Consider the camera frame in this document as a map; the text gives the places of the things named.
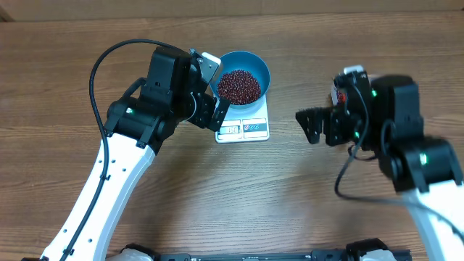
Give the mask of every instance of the pile of beans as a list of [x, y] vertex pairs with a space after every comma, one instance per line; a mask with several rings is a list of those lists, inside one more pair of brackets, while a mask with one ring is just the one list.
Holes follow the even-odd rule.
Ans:
[[245, 105], [259, 99], [261, 87], [250, 72], [233, 70], [224, 73], [217, 85], [217, 94], [232, 104]]

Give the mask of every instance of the green indicator light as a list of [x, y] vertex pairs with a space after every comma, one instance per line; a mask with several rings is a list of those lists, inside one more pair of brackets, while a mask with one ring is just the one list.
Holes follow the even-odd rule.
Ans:
[[419, 159], [420, 159], [420, 163], [422, 165], [427, 164], [427, 155], [425, 153], [420, 153], [419, 154]]

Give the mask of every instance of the container of red beans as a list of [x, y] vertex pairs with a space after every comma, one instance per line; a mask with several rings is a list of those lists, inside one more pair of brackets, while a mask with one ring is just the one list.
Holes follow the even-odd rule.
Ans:
[[233, 51], [220, 58], [223, 71], [211, 89], [214, 95], [231, 101], [232, 109], [260, 104], [270, 85], [270, 71], [256, 54]]

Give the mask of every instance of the kitchen scale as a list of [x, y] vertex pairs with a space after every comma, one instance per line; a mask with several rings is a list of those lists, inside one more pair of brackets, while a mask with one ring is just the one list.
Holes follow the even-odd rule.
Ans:
[[269, 139], [268, 103], [266, 95], [252, 107], [227, 111], [220, 130], [215, 132], [218, 143], [267, 141]]
[[[257, 101], [245, 105], [231, 104], [219, 131], [215, 132], [218, 143], [267, 141], [269, 139], [269, 117], [266, 93], [270, 85], [270, 71], [266, 63], [256, 54], [247, 51], [233, 51], [221, 58], [225, 73], [234, 70], [250, 72], [260, 83], [261, 96]], [[218, 97], [218, 82], [211, 84], [213, 94]]]

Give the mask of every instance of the wooden table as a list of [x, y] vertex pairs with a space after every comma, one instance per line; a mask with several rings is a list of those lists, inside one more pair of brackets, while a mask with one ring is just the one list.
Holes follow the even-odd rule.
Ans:
[[[129, 38], [222, 55], [248, 50], [272, 72], [270, 140], [216, 144], [181, 124], [132, 194], [109, 254], [131, 242], [194, 254], [306, 252], [379, 237], [426, 260], [407, 210], [346, 202], [333, 191], [346, 146], [312, 146], [294, 119], [326, 103], [348, 65], [420, 84], [426, 132], [464, 160], [464, 13], [202, 17], [0, 24], [0, 259], [40, 256], [93, 166], [99, 132], [88, 101], [96, 58]], [[111, 54], [96, 77], [104, 115], [146, 75], [153, 46]], [[354, 163], [341, 188], [395, 196], [375, 162]]]

